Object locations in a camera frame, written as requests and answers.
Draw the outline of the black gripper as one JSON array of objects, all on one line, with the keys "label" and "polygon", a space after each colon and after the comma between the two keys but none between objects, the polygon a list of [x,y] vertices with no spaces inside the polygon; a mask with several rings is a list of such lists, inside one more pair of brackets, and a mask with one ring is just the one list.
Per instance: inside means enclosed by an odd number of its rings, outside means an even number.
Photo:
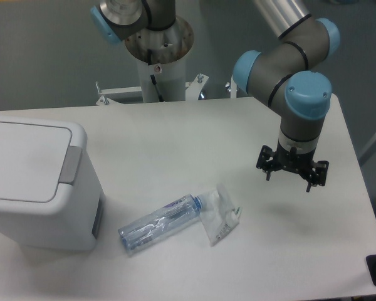
[{"label": "black gripper", "polygon": [[266,174],[269,181],[271,173],[288,171],[299,174],[307,183],[306,192],[312,187],[325,186],[328,173],[328,161],[313,161],[316,139],[307,142],[289,138],[279,138],[276,151],[264,145],[259,153],[256,168]]}]

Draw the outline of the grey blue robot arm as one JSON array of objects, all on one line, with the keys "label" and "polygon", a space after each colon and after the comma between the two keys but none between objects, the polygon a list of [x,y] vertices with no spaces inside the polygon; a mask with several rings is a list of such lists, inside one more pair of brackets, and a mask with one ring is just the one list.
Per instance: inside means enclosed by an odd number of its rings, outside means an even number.
[{"label": "grey blue robot arm", "polygon": [[[328,19],[315,19],[302,1],[256,1],[280,44],[269,53],[247,51],[232,79],[281,119],[276,149],[263,146],[256,166],[267,175],[284,170],[308,187],[324,186],[328,161],[314,161],[330,108],[332,85],[312,68],[340,45]],[[144,102],[185,100],[185,59],[192,49],[191,26],[176,13],[174,1],[101,1],[90,14],[110,43],[124,42],[140,73]]]}]

